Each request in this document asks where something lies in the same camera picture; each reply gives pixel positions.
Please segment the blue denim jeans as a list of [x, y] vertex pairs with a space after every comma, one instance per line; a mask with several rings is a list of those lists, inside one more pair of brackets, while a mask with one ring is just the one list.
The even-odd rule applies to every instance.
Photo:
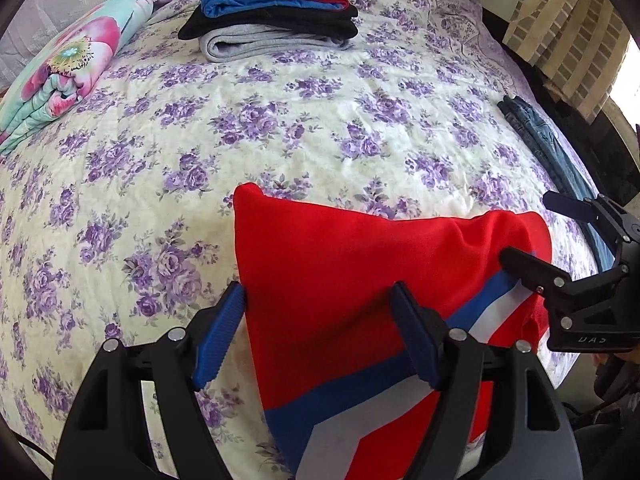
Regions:
[[524, 141], [546, 173], [553, 185], [566, 196], [578, 200], [592, 200], [597, 209], [597, 222], [579, 222], [578, 226], [586, 239], [593, 257], [596, 259], [598, 270], [605, 272], [614, 266], [616, 256], [616, 241], [613, 231], [602, 234], [599, 226], [606, 226], [606, 208], [612, 202], [602, 195], [592, 192], [587, 181], [574, 166], [570, 156], [563, 150], [552, 129], [542, 119], [538, 112], [519, 96], [505, 96], [498, 103], [499, 110], [506, 121]]

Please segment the folded floral blanket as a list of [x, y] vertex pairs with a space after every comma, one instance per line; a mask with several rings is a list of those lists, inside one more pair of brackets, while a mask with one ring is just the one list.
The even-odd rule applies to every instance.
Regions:
[[153, 0], [106, 0], [52, 38], [1, 100], [1, 156], [83, 101], [153, 8]]

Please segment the purple floral bedspread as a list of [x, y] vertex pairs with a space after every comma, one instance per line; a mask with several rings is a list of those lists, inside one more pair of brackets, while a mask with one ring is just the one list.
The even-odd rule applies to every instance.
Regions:
[[1, 414], [47, 452], [100, 344], [156, 339], [236, 277], [232, 194], [390, 220], [542, 211], [498, 103], [538, 96], [478, 0], [355, 0], [343, 51], [208, 62], [172, 0], [1, 166]]

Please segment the red track pants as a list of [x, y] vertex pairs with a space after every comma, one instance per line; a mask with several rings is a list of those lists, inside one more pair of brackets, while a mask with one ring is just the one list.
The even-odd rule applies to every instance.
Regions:
[[398, 479], [437, 393], [414, 370], [388, 294], [408, 286], [476, 340], [538, 344], [542, 304], [500, 269], [505, 247], [552, 255], [539, 214], [387, 220], [280, 200], [254, 184], [233, 195], [235, 258], [267, 425], [299, 479]]

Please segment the folded grey garment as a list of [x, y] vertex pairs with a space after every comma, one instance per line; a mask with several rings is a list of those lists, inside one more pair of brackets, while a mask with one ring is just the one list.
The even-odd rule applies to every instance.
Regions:
[[344, 50], [349, 46], [349, 39], [292, 32], [268, 25], [245, 24], [206, 32], [198, 38], [198, 45], [209, 62], [224, 63], [285, 50]]

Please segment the folded black garment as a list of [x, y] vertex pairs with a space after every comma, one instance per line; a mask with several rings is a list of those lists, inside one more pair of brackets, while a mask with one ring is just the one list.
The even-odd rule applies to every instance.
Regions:
[[198, 6], [178, 31], [180, 40], [200, 38], [206, 32], [234, 25], [267, 25], [275, 28], [328, 36], [341, 40], [355, 38], [358, 29], [354, 19], [358, 16], [356, 6], [349, 4], [343, 10], [296, 8], [295, 6], [268, 6], [208, 18]]

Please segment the brick pattern curtain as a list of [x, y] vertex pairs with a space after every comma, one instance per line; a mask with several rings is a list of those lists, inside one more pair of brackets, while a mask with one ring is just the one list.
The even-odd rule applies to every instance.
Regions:
[[503, 37], [586, 122], [610, 97], [629, 40], [610, 0], [518, 0]]

